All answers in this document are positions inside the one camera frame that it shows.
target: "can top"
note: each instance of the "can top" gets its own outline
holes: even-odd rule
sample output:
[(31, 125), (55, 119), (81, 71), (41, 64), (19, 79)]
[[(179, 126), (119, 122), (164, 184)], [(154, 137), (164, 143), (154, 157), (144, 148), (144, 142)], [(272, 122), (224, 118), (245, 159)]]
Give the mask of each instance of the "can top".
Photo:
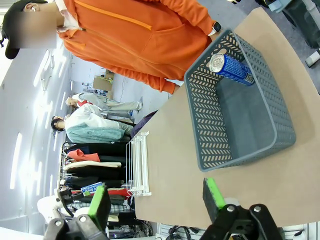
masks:
[(215, 53), (212, 55), (209, 68), (211, 72), (219, 73), (225, 64), (225, 56), (222, 53)]

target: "cardboard table surface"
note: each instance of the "cardboard table surface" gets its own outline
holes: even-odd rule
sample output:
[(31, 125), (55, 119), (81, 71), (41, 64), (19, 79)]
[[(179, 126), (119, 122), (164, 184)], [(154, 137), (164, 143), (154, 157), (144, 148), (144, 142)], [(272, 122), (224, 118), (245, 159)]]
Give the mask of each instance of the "cardboard table surface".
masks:
[(320, 96), (300, 59), (262, 8), (253, 10), (235, 32), (268, 63), (292, 118), (295, 145), (251, 164), (201, 172), (182, 86), (141, 130), (149, 131), (152, 195), (135, 198), (138, 219), (208, 227), (203, 179), (213, 177), (222, 195), (238, 199), (244, 208), (265, 204), (279, 227), (320, 221)]

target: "hand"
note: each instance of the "hand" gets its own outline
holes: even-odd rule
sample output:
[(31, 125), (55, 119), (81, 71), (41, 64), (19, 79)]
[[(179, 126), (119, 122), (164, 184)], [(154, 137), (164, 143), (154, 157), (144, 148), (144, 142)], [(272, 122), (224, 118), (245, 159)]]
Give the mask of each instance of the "hand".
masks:
[(220, 33), (223, 32), (223, 29), (221, 28), (221, 30), (219, 32), (216, 32), (215, 34), (211, 35), (210, 38), (212, 40), (212, 42), (214, 42), (220, 35)]
[(179, 88), (180, 88), (180, 86), (179, 86), (179, 85), (175, 85), (175, 87), (174, 87), (174, 91), (173, 91), (173, 94), (175, 94), (175, 92), (176, 92)]

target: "teal towel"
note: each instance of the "teal towel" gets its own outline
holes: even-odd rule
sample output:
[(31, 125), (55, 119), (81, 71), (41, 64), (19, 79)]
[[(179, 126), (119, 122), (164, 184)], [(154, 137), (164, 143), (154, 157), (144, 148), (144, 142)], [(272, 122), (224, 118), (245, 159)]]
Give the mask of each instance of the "teal towel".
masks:
[(68, 138), (77, 144), (120, 142), (125, 131), (109, 127), (89, 127), (85, 123), (65, 130)]

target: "orange jacket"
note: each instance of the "orange jacket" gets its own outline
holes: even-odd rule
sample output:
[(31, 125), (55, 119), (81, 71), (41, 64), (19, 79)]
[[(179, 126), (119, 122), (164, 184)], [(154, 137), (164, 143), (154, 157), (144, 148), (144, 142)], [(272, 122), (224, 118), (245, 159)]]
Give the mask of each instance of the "orange jacket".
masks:
[(64, 0), (81, 29), (59, 33), (75, 56), (173, 93), (210, 42), (214, 21), (196, 0)]

